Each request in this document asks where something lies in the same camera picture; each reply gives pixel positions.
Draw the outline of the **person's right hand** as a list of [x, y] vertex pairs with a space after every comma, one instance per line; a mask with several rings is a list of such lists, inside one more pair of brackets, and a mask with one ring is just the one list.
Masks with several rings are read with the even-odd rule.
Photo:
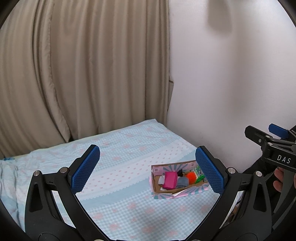
[[282, 192], [282, 188], [283, 188], [283, 179], [284, 179], [284, 169], [277, 167], [274, 171], [274, 176], [277, 178], [277, 180], [275, 180], [273, 182], [273, 186], [275, 188], [276, 191], [278, 192]]

